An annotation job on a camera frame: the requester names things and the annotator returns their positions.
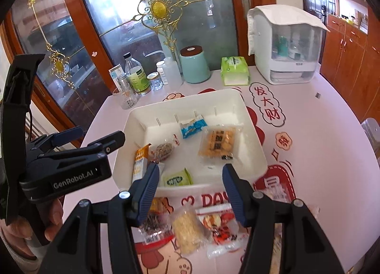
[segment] teal canister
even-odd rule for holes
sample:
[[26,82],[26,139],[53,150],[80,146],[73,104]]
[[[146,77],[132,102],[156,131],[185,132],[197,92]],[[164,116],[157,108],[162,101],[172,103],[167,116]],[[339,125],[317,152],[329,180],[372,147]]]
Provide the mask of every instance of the teal canister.
[[187,83],[201,83],[211,77],[201,46],[189,46],[181,49],[180,60],[182,73]]

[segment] small glass jar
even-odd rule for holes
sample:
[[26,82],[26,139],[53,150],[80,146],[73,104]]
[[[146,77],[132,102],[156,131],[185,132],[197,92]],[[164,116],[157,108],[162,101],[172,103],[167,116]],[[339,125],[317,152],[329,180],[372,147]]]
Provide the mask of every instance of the small glass jar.
[[124,72],[117,77],[121,88],[121,108],[124,110],[132,108],[137,103],[137,97],[129,84],[127,74]]
[[151,84],[153,91],[157,91],[163,86],[160,74],[156,71],[149,74],[146,79],[148,79],[149,83]]

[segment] sleeve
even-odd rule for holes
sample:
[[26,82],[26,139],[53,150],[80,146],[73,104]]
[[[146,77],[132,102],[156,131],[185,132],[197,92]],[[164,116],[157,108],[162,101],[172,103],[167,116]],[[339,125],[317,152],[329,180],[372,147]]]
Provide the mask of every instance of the sleeve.
[[5,239],[5,236],[3,234],[3,230],[0,228],[0,237],[3,241],[6,249],[8,250],[9,254],[12,256],[13,260],[16,262],[16,264],[20,267],[20,269],[25,274],[36,274],[39,266],[41,264],[41,261],[36,260],[28,260],[26,258],[21,257],[19,254],[17,254],[8,244],[8,242]]

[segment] silver screw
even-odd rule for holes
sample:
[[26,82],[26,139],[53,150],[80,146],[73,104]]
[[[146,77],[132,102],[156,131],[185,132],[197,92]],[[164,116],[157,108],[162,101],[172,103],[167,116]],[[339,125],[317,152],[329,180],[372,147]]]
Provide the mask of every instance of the silver screw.
[[128,199],[131,196],[131,193],[127,190],[124,190],[123,192],[119,192],[119,197],[121,199]]
[[256,199],[261,199],[264,197],[264,194],[262,192],[253,192],[252,196]]
[[294,203],[294,205],[295,205],[296,207],[298,207],[298,208],[302,208],[303,205],[304,205],[304,203],[303,203],[302,200],[300,200],[300,199],[295,199],[295,200],[293,201],[293,203]]
[[79,201],[79,206],[81,208],[85,208],[86,206],[88,206],[90,203],[90,201],[88,201],[87,199],[82,199],[81,201]]

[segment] cable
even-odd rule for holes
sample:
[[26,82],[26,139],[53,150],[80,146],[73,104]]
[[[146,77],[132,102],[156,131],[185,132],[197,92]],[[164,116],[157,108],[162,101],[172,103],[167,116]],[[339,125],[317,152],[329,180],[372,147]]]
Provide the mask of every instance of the cable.
[[33,117],[32,117],[32,111],[29,107],[29,136],[28,136],[28,142],[32,141],[32,129],[33,129]]

